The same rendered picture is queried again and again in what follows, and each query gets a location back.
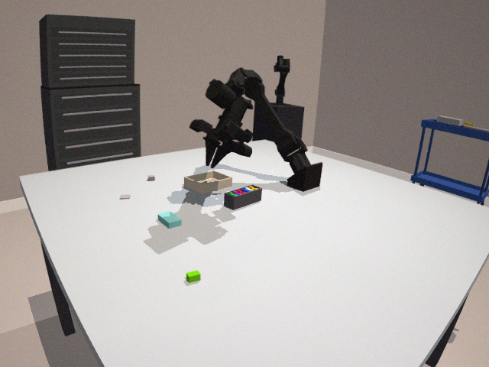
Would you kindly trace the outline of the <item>small green block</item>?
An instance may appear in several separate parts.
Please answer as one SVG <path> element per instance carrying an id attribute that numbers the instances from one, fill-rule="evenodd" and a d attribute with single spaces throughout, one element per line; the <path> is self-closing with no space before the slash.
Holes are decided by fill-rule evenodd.
<path id="1" fill-rule="evenodd" d="M 201 280 L 201 274 L 199 273 L 199 271 L 187 272 L 186 273 L 186 279 L 189 283 L 195 282 L 195 281 L 200 281 Z"/>

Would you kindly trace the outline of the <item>beige shallow tray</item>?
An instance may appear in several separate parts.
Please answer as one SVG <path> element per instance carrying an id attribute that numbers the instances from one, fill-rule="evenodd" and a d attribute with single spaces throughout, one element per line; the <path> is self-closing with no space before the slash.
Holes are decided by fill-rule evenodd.
<path id="1" fill-rule="evenodd" d="M 184 186 L 204 194 L 232 186 L 232 177 L 217 171 L 207 171 L 184 177 Z"/>

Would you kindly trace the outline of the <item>light teal rectangular block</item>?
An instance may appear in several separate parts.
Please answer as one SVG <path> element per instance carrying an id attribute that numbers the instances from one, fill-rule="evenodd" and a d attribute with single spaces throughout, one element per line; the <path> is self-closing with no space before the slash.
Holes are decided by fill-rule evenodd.
<path id="1" fill-rule="evenodd" d="M 159 213 L 158 220 L 160 220 L 168 229 L 182 225 L 182 219 L 174 215 L 171 211 Z"/>

